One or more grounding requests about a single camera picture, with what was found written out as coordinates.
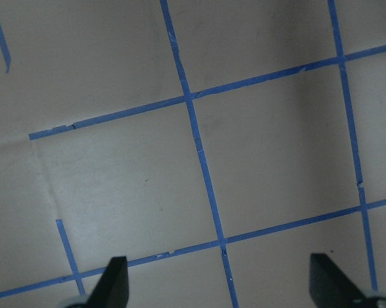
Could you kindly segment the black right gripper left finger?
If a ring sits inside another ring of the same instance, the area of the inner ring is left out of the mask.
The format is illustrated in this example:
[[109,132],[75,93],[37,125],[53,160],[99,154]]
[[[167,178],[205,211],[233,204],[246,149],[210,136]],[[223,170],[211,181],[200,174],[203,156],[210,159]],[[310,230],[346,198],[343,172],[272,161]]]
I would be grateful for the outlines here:
[[129,297],[127,258],[125,256],[112,257],[85,307],[125,308]]

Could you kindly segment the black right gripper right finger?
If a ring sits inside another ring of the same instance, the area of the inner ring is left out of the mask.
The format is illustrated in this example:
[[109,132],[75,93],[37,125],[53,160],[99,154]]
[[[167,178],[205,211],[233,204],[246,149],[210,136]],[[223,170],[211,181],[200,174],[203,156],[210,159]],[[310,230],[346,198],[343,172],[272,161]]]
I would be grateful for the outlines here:
[[318,308],[373,306],[373,300],[367,297],[325,253],[310,255],[309,294]]

